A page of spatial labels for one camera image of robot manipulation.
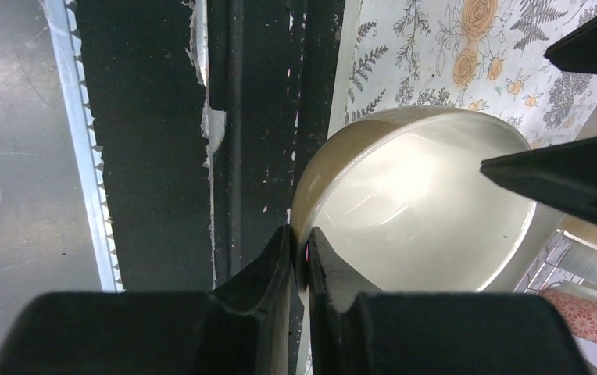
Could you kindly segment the red floral patterned cup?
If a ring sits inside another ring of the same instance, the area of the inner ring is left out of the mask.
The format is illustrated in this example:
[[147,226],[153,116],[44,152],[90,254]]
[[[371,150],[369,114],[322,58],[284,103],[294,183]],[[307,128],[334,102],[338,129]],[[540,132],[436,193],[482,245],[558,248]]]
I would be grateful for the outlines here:
[[557,287],[539,294],[556,308],[574,336],[597,344],[597,296],[581,297]]

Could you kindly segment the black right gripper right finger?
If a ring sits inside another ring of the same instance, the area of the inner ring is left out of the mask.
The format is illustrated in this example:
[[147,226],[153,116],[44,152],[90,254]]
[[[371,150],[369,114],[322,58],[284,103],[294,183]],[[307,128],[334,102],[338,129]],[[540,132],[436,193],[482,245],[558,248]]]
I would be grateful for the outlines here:
[[387,293],[319,228],[307,240],[315,374],[586,374],[564,319],[537,295]]

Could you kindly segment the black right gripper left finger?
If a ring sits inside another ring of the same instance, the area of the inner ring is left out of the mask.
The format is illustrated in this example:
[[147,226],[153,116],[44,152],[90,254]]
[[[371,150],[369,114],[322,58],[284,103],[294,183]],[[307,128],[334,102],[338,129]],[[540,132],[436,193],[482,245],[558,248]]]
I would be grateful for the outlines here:
[[52,292],[0,348],[0,374],[285,374],[291,229],[211,292]]

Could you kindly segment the patterned beige ceramic bowl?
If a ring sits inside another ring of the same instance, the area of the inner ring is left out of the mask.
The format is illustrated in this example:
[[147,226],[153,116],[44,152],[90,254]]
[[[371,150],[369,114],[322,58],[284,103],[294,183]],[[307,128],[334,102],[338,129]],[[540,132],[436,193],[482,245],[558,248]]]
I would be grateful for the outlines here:
[[597,251],[597,226],[573,216],[565,216],[559,230],[568,238]]

